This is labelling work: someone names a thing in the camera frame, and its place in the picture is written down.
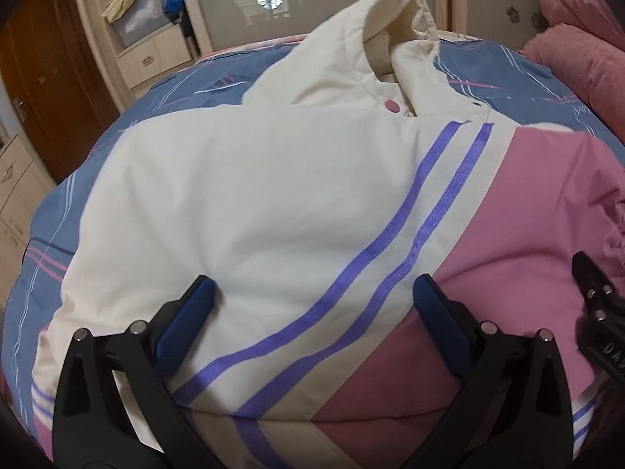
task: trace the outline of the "wooden door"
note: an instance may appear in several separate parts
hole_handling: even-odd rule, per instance
[[[75,0],[23,0],[0,31],[0,72],[26,135],[58,182],[119,116]]]

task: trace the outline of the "silver screw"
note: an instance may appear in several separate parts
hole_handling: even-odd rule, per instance
[[[499,329],[497,328],[497,324],[490,321],[484,321],[482,324],[479,325],[479,327],[487,335],[495,335],[495,333],[497,333]]]
[[[135,321],[130,325],[130,333],[133,335],[140,335],[146,330],[147,327],[148,323],[146,323],[146,321]]]
[[[540,330],[538,332],[538,336],[545,342],[551,342],[553,340],[553,333],[551,333],[547,328]]]
[[[85,340],[88,334],[89,334],[89,330],[87,328],[79,328],[74,332],[74,340],[76,342]]]

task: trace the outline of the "pink plush cushion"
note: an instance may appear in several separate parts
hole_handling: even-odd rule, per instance
[[[625,51],[625,33],[605,0],[541,0],[550,26],[573,25]]]
[[[549,67],[625,143],[625,52],[558,24],[527,42],[523,53]]]

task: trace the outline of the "yellow cloth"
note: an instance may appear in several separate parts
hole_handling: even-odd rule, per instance
[[[110,0],[106,6],[106,10],[102,12],[102,17],[104,17],[108,23],[117,21],[117,19],[124,15],[124,12],[129,9],[133,2],[134,0]]]

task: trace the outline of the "bed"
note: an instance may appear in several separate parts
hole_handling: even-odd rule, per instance
[[[436,67],[454,89],[523,125],[551,122],[603,140],[621,164],[625,146],[549,69],[493,42],[443,32]],[[38,333],[61,305],[61,283],[79,244],[79,221],[91,188],[116,141],[139,121],[197,107],[239,104],[267,69],[302,37],[258,43],[203,59],[152,87],[102,135],[88,158],[42,202],[32,219],[23,269],[5,312],[2,369],[15,410],[37,436],[33,408],[53,400],[32,384]]]

